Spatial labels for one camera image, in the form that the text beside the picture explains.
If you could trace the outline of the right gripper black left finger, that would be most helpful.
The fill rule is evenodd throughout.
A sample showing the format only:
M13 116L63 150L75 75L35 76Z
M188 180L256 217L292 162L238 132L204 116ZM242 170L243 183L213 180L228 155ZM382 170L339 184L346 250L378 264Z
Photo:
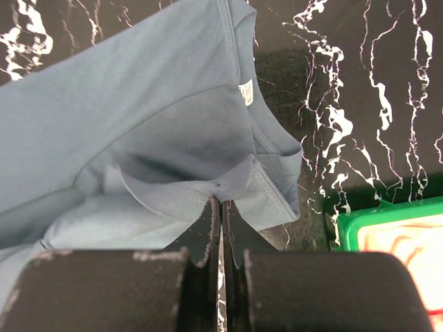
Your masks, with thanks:
M215 331L219 203L163 250L58 250L31 260L2 331Z

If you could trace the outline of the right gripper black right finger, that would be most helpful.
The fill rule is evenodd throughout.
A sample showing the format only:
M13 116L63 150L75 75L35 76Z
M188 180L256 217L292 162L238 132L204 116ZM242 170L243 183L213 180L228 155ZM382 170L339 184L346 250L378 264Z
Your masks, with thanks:
M382 252L282 252L221 208L229 331L431 331L414 281Z

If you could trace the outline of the blue-grey t-shirt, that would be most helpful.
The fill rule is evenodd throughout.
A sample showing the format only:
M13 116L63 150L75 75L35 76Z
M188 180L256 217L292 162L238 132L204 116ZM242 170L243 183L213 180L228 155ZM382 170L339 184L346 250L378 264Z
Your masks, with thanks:
M255 74L256 11L178 1L1 87L1 301L57 249L157 249L234 201L295 221L302 148Z

